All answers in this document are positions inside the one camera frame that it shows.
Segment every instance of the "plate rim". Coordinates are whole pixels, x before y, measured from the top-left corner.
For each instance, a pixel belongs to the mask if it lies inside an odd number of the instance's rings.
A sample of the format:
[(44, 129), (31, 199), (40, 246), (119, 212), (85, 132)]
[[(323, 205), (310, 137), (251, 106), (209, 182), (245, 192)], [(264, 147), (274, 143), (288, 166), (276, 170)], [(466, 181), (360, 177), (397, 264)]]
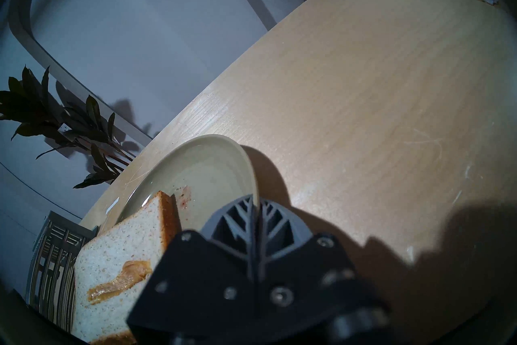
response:
[(246, 163), (246, 167), (248, 169), (248, 173), (251, 173), (251, 177), (253, 178), (253, 192), (252, 192), (252, 195), (253, 195), (253, 204), (255, 207), (258, 207), (259, 206), (259, 183), (257, 181), (257, 177), (256, 177), (256, 174), (255, 174), (255, 169), (253, 168), (253, 164), (251, 163), (251, 160), (250, 160), (250, 157), (248, 156), (248, 154), (246, 153), (246, 151), (243, 149), (243, 147), (238, 144), (236, 141), (234, 141), (231, 137), (228, 137), (228, 136), (225, 136), (225, 135), (220, 135), (220, 134), (217, 134), (217, 133), (209, 133), (209, 134), (206, 134), (206, 135), (199, 135), (199, 136), (196, 136), (196, 137), (193, 137), (192, 139), (189, 139), (187, 140), (186, 142), (183, 142), (182, 144), (180, 144), (178, 147), (176, 147), (175, 149), (171, 150), (170, 152), (168, 152), (160, 161), (158, 161), (156, 163), (156, 165), (154, 167), (152, 167), (149, 172), (146, 174), (146, 176), (144, 177), (144, 179), (142, 179), (139, 184), (137, 185), (137, 187), (132, 191), (131, 195), (129, 195), (128, 199), (126, 200), (124, 206), (122, 207), (122, 209), (120, 210), (120, 214), (118, 215), (117, 219), (116, 219), (116, 222), (115, 222), (115, 225), (117, 225), (118, 223), (124, 221), (127, 217), (121, 219), (122, 215), (124, 214), (124, 210), (126, 209), (129, 201), (131, 200), (131, 198), (133, 197), (133, 195), (135, 194), (135, 192), (138, 190), (138, 188), (144, 183), (144, 181), (146, 179), (148, 179), (148, 177), (153, 173), (153, 171), (169, 156), (171, 156), (173, 153), (175, 152), (178, 152), (180, 149), (182, 149), (183, 147), (186, 147), (187, 145), (190, 145), (192, 142), (196, 142), (198, 140), (201, 140), (201, 139), (207, 139), (207, 138), (214, 138), (214, 139), (221, 139), (222, 141), (225, 141), (229, 144), (232, 145), (232, 147), (234, 147), (239, 153), (240, 155), (242, 156), (243, 160), (245, 161)]

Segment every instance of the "white plate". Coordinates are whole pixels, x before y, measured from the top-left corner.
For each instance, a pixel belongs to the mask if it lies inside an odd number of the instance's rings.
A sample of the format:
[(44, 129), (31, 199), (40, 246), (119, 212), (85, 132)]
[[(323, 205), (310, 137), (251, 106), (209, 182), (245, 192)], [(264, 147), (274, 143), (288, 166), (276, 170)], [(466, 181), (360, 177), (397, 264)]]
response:
[(199, 231), (213, 212), (259, 191), (248, 155), (222, 135), (198, 136), (161, 160), (127, 201), (118, 221), (134, 214), (157, 191), (175, 195), (182, 229)]

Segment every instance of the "wooden table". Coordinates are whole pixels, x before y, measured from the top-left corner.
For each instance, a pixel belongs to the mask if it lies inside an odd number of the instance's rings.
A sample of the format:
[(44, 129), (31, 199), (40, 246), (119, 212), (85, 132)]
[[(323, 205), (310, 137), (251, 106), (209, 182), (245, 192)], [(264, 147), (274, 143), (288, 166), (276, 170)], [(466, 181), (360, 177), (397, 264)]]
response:
[(308, 0), (174, 118), (82, 225), (111, 227), (187, 139), (227, 135), (262, 197), (340, 238), (399, 331), (438, 338), (515, 273), (516, 37), (508, 14), (475, 0)]

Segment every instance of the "wire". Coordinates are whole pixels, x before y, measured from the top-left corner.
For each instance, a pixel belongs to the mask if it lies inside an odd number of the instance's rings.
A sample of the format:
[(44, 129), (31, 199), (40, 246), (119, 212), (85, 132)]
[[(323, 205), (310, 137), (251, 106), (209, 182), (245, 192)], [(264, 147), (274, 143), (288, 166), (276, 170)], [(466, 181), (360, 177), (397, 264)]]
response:
[(29, 185), (27, 185), (24, 181), (22, 181), (21, 179), (19, 179), (19, 178), (18, 178), (18, 177), (17, 177), (17, 176), (16, 176), (16, 175), (15, 175), (15, 174), (14, 174), (14, 173), (9, 169), (9, 168), (7, 168), (6, 166), (4, 166), (4, 164), (3, 164), (2, 162), (0, 162), (0, 165), (1, 165), (2, 167), (4, 167), (7, 171), (9, 171), (9, 172), (10, 172), (10, 173), (11, 173), (11, 174), (12, 174), (12, 175), (17, 179), (17, 180), (19, 180), (21, 183), (23, 183), (26, 187), (28, 187), (29, 189), (31, 189), (31, 191), (33, 191), (33, 192), (37, 193), (38, 195), (40, 195), (40, 196), (41, 196), (42, 198), (44, 198), (45, 200), (48, 200), (50, 203), (52, 203), (54, 206), (59, 207), (61, 210), (64, 210), (64, 211), (66, 211), (67, 213), (69, 213), (69, 214), (73, 215), (74, 217), (79, 218), (80, 220), (82, 220), (82, 218), (81, 218), (81, 217), (76, 216), (74, 213), (71, 213), (71, 212), (69, 212), (68, 210), (66, 210), (65, 208), (62, 208), (61, 206), (59, 206), (59, 205), (55, 204), (52, 200), (47, 199), (47, 198), (46, 198), (45, 196), (43, 196), (41, 193), (39, 193), (38, 191), (36, 191), (36, 190), (34, 190), (33, 188), (31, 188), (31, 187), (30, 187)]

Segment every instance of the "bread slice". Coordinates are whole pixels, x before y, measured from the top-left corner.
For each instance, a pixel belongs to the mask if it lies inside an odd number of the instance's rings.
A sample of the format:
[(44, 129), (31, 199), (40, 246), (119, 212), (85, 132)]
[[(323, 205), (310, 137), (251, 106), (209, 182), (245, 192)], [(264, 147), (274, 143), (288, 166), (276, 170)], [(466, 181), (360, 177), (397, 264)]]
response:
[[(138, 212), (87, 243), (75, 264), (76, 304), (72, 335), (96, 345), (135, 343), (126, 317), (149, 279), (149, 275), (146, 276), (149, 265), (150, 270), (156, 268), (169, 242), (180, 230), (172, 199), (158, 192)], [(121, 279), (120, 274), (128, 261), (142, 261), (147, 269), (124, 286), (120, 283), (127, 281)], [(92, 301), (96, 293), (92, 289), (117, 285), (119, 291), (107, 290), (107, 297), (111, 296), (108, 299), (97, 297)]]

